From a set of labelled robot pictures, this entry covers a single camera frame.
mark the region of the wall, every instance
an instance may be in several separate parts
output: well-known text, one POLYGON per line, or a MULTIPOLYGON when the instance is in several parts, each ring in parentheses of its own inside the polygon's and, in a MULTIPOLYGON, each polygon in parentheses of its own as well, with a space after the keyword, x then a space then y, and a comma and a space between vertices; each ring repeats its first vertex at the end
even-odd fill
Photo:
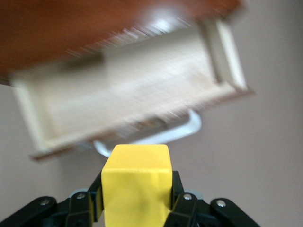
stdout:
MULTIPOLYGON (((232 19, 256 94, 202 113, 203 129, 169 144, 173 168, 205 200, 233 200, 261 226, 303 223, 303 2, 249 0, 232 19)), ((12 88, 0 86, 0 220, 32 199, 87 187, 96 152, 37 164, 12 88)))

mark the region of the yellow cube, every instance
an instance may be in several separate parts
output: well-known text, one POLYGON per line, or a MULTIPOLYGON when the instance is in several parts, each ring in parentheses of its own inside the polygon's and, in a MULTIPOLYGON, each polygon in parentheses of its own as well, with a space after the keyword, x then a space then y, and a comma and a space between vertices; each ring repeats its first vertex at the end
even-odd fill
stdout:
POLYGON ((161 227, 170 209, 166 145, 117 145, 101 173, 106 227, 161 227))

